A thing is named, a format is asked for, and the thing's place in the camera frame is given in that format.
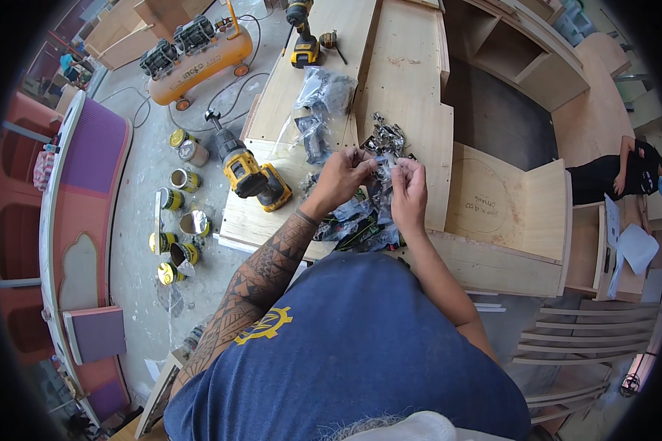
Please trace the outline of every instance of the cordless drill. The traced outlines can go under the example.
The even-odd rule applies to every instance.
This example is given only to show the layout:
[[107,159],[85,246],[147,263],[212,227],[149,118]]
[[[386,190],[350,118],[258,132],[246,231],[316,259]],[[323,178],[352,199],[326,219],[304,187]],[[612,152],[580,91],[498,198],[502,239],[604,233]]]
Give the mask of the cordless drill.
[[309,31],[309,11],[312,5],[314,0],[293,0],[287,8],[287,22],[299,33],[291,53],[291,65],[298,69],[317,66],[321,62],[319,42]]
[[212,110],[204,114],[206,121],[216,126],[215,145],[231,189],[241,198],[257,196],[268,213],[282,207],[291,198],[289,186],[272,164],[257,165],[253,153],[246,149],[243,141],[221,126],[220,116]]

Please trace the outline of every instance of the hand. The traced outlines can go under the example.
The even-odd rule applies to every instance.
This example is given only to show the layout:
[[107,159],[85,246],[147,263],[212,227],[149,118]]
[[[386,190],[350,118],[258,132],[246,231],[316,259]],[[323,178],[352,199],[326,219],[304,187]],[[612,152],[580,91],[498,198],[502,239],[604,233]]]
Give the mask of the hand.
[[424,165],[407,158],[398,158],[392,169],[392,221],[407,240],[425,235],[426,175]]
[[621,172],[618,173],[618,176],[616,176],[616,180],[613,181],[613,190],[616,192],[617,196],[620,196],[620,194],[625,189],[626,189],[626,174]]
[[373,155],[365,150],[349,147],[335,152],[324,164],[319,181],[308,200],[314,204],[315,211],[324,216],[348,202],[356,194],[361,182],[377,168],[378,163]]

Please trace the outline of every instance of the air compressor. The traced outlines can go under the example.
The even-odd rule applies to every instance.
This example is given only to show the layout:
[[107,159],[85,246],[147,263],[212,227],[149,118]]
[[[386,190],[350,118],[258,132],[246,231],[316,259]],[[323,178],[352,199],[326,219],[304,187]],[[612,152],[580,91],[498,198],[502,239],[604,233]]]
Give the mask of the air compressor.
[[154,102],[167,106],[175,101],[177,110],[183,111],[191,105],[184,94],[211,75],[228,66],[235,66],[235,76],[248,74],[250,67],[243,60],[253,53],[253,39],[238,24],[230,0],[228,9],[231,16],[216,23],[197,14],[177,26],[174,43],[161,38],[142,54],[140,67],[150,77],[146,90]]

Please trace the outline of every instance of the compressor tank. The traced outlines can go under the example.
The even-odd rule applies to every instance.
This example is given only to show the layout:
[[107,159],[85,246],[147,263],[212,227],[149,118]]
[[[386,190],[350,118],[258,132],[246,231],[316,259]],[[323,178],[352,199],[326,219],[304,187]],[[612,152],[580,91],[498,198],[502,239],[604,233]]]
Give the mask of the compressor tank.
[[152,100],[160,106],[177,101],[189,89],[201,83],[228,66],[238,66],[253,53],[253,39],[245,26],[240,26],[240,33],[233,39],[234,28],[218,32],[216,41],[195,55],[183,55],[179,64],[168,75],[159,80],[150,78],[147,84]]

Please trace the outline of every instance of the blue t-shirt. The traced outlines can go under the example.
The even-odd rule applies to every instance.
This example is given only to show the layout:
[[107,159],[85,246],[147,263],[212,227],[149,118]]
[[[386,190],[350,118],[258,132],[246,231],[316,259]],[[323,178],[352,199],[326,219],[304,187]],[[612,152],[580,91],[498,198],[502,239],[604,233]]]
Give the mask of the blue t-shirt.
[[61,70],[63,71],[64,74],[66,74],[66,71],[71,67],[69,63],[73,61],[73,57],[71,57],[71,54],[64,54],[59,58],[59,63],[61,64]]
[[172,397],[164,426],[174,441],[316,440],[420,410],[516,440],[530,431],[515,383],[403,264],[335,252]]

